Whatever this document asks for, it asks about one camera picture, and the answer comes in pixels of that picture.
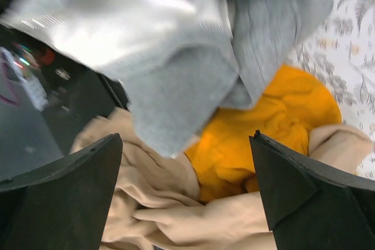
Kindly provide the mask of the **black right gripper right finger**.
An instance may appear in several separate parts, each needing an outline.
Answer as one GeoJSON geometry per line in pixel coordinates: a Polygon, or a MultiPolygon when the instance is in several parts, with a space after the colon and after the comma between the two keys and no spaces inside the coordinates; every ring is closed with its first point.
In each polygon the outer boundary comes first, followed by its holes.
{"type": "Polygon", "coordinates": [[[374,181],[304,156],[260,131],[249,141],[278,249],[374,249],[374,181]]]}

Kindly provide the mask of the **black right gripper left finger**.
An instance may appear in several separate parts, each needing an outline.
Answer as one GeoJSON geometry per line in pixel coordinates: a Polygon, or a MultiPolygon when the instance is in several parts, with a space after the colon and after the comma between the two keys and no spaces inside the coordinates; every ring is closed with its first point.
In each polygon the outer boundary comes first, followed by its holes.
{"type": "Polygon", "coordinates": [[[1,181],[1,249],[98,249],[121,156],[115,133],[1,181]]]}

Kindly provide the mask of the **orange cloth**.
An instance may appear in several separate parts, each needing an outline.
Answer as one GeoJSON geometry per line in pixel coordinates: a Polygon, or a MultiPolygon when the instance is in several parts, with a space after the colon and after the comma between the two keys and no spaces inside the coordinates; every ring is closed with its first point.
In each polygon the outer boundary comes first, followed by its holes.
{"type": "Polygon", "coordinates": [[[218,109],[199,141],[186,150],[200,200],[208,203],[259,189],[249,141],[256,131],[308,155],[310,132],[341,121],[339,106],[319,80],[282,66],[253,109],[218,109]]]}

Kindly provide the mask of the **grey sweatshirt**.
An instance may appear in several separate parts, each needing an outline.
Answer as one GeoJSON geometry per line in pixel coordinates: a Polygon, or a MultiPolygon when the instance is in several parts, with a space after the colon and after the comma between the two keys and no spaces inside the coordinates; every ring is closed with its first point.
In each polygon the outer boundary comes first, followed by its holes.
{"type": "Polygon", "coordinates": [[[120,82],[137,136],[185,150],[218,107],[255,106],[333,0],[14,0],[1,22],[120,82]]]}

